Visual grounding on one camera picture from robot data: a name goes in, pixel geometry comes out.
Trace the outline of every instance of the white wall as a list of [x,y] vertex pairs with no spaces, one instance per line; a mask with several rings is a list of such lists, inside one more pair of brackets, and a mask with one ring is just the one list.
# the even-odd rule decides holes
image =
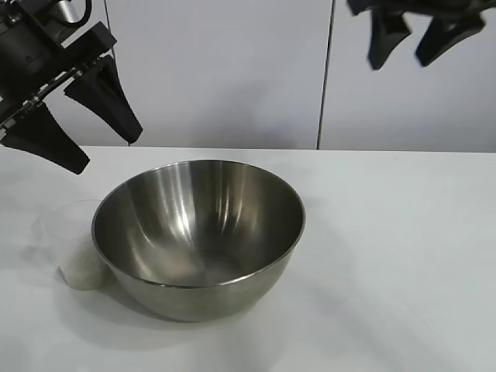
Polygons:
[[[73,3],[81,16],[84,2],[78,0]],[[98,21],[102,21],[107,26],[104,0],[93,0],[93,12],[88,24],[66,40],[64,45],[74,41]],[[124,140],[97,115],[65,96],[64,88],[67,84],[51,93],[45,102],[68,136],[80,145],[125,145]]]
[[321,148],[496,150],[496,11],[426,68],[414,52],[429,19],[407,16],[412,35],[379,71],[366,61],[369,14],[352,17],[345,0],[334,14]]
[[330,0],[107,3],[137,145],[315,148]]

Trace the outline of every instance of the panel seam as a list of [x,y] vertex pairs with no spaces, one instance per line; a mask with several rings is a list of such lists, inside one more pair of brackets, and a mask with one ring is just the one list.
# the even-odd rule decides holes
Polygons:
[[332,45],[332,27],[334,26],[334,7],[336,0],[331,1],[331,16],[329,19],[329,37],[327,39],[327,50],[325,56],[325,68],[324,68],[324,82],[322,84],[322,97],[320,100],[320,116],[319,116],[319,131],[317,133],[317,150],[320,150],[320,143],[322,138],[322,124],[324,119],[324,108],[326,105],[326,91],[327,91],[327,79],[329,77],[329,59],[331,57],[331,45]]

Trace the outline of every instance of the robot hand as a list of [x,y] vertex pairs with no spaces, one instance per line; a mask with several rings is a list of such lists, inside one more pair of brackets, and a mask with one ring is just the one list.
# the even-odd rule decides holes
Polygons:
[[67,48],[64,42],[84,26],[91,0],[78,20],[71,0],[0,2],[0,143],[81,173],[86,154],[59,127],[45,97],[66,81],[65,94],[92,110],[124,140],[143,131],[122,91],[109,51],[116,40],[101,22]]

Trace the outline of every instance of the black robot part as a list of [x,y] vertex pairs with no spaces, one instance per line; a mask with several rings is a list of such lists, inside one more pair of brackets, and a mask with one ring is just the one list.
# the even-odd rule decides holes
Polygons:
[[432,17],[415,55],[428,66],[451,47],[484,28],[481,13],[496,8],[496,0],[347,0],[354,15],[371,12],[372,36],[368,59],[374,70],[409,35],[403,14]]
[[44,157],[79,174],[88,158],[59,127],[43,99],[69,79],[65,92],[129,143],[142,127],[122,90],[115,61],[101,57],[116,43],[97,23],[67,47],[62,42],[89,18],[68,0],[0,2],[0,143]]

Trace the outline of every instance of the stainless steel bowl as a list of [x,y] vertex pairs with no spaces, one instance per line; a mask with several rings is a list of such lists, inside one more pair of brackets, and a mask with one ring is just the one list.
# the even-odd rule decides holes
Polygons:
[[169,319],[200,322],[250,307],[275,284],[305,224],[289,184],[250,165],[193,160],[118,186],[93,240],[122,286]]

